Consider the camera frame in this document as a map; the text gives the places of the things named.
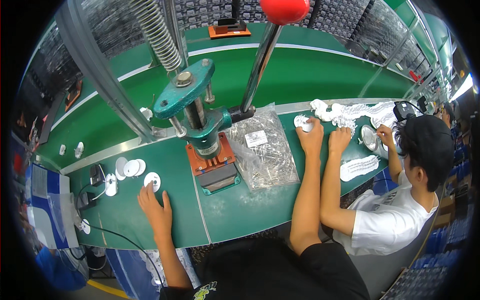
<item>red ball knob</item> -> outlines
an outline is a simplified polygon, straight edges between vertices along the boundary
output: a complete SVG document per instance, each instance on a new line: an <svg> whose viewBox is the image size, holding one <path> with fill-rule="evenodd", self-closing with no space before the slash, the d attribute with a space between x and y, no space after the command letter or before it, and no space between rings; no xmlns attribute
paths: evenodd
<svg viewBox="0 0 480 300"><path fill-rule="evenodd" d="M267 19L277 25L296 23L305 18L310 8L309 0L260 0Z"/></svg>

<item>black cap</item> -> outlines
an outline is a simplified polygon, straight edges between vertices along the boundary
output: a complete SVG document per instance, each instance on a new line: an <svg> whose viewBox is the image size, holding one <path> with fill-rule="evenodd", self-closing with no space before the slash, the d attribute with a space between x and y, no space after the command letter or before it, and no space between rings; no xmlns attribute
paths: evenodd
<svg viewBox="0 0 480 300"><path fill-rule="evenodd" d="M405 133L420 150L420 159L447 178L453 167L455 144L452 132L439 118L423 115L407 120Z"/></svg>

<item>black hair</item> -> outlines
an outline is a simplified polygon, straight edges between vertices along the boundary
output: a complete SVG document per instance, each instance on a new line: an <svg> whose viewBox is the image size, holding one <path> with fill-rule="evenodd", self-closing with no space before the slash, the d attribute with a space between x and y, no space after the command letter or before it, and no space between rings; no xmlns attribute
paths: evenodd
<svg viewBox="0 0 480 300"><path fill-rule="evenodd" d="M455 116L453 115L453 109L450 106L450 103L444 102L444 109L447 111L447 114L450 116L450 124L452 124L453 120L455 119Z"/></svg>
<svg viewBox="0 0 480 300"><path fill-rule="evenodd" d="M394 131L396 131L395 138L401 151L398 153L401 157L410 157L410 168L421 167L427 174L427 190L434 192L441 183L443 183L450 172L439 172L437 166L431 163L429 156L431 155L426 149L422 149L415 141L413 136L405 129L406 122L396 122Z"/></svg>

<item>black t-shirt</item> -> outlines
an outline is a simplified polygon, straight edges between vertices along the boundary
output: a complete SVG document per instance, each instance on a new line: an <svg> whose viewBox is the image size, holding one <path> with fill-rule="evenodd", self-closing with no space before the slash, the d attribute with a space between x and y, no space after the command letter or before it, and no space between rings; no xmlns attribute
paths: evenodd
<svg viewBox="0 0 480 300"><path fill-rule="evenodd" d="M161 299L370 299L340 244L315 244L298 257L276 240L244 239L214 249L195 290L163 288Z"/></svg>

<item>nut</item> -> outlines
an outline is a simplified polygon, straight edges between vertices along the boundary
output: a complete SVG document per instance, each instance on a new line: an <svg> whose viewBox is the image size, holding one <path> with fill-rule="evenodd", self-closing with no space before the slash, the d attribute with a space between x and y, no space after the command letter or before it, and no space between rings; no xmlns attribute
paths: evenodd
<svg viewBox="0 0 480 300"><path fill-rule="evenodd" d="M205 103L206 104L213 104L215 102L215 95L212 95L212 98L211 99L208 99L206 96L205 96Z"/></svg>

